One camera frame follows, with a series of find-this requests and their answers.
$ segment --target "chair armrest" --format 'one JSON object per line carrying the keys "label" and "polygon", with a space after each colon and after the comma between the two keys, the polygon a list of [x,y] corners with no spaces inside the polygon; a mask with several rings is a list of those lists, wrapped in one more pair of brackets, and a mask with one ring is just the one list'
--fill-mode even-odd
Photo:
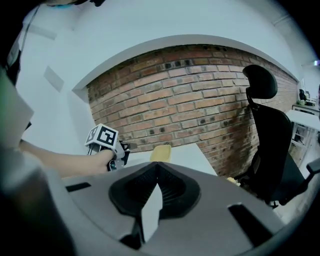
{"label": "chair armrest", "polygon": [[308,163],[306,168],[311,175],[320,173],[320,158]]}

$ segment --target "office desk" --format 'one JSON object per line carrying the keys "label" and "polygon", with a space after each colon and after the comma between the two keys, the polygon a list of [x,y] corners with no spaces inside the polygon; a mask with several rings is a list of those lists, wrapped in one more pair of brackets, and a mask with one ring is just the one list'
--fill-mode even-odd
{"label": "office desk", "polygon": [[[130,153],[125,167],[149,162],[151,153],[152,151]],[[170,163],[217,176],[215,170],[196,143],[172,147]]]}
{"label": "office desk", "polygon": [[[315,136],[316,132],[320,132],[320,120],[318,115],[313,115],[301,111],[296,110],[289,110],[286,113],[287,117],[290,119],[291,122],[294,122],[293,132],[291,142],[303,148],[303,157],[301,162],[306,156],[308,149],[310,148],[311,139]],[[297,134],[298,127],[306,129],[306,135]],[[301,137],[301,142],[294,141],[296,135]]]}
{"label": "office desk", "polygon": [[319,113],[320,113],[317,105],[316,106],[307,106],[307,105],[293,104],[292,109],[297,110],[297,111],[301,111],[301,110],[308,111],[316,116],[319,116]]}

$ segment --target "chair headrest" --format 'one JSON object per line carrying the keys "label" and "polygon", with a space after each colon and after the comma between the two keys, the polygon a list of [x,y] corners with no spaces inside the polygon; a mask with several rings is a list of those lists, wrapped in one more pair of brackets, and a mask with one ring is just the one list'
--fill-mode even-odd
{"label": "chair headrest", "polygon": [[249,80],[252,98],[271,99],[277,94],[277,81],[274,75],[264,67],[249,65],[242,72]]}

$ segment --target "black slot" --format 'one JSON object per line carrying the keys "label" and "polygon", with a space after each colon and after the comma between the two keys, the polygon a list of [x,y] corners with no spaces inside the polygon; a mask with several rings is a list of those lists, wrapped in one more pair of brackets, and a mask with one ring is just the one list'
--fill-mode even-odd
{"label": "black slot", "polygon": [[232,205],[228,209],[254,247],[272,237],[271,232],[242,204]]}
{"label": "black slot", "polygon": [[65,188],[68,192],[73,192],[77,190],[83,190],[88,187],[91,187],[91,185],[88,182],[83,182],[75,185],[66,186]]}

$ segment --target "floor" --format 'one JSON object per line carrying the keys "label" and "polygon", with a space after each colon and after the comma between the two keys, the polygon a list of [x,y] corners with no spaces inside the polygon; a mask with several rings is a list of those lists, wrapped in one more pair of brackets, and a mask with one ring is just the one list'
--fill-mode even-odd
{"label": "floor", "polygon": [[[313,160],[320,158],[320,145],[317,141],[317,135],[312,138],[311,146],[307,151],[305,158],[300,165],[300,171],[303,176],[308,175],[307,164]],[[320,182],[320,175],[315,175],[309,183],[308,189],[303,194],[293,198],[286,205],[279,205],[274,209],[274,212],[281,218],[283,223],[288,224],[292,219],[299,216],[305,209],[307,209],[315,195],[315,188]]]}

